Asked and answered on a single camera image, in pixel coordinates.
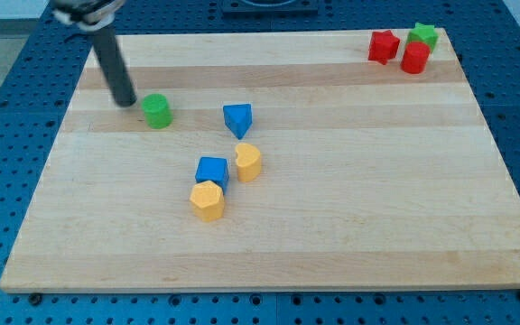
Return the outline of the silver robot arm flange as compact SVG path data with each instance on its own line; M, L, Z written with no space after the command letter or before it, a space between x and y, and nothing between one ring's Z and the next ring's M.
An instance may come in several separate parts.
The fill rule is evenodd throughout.
M125 0L51 0L53 16L65 25L76 24L84 32L95 32L115 20Z

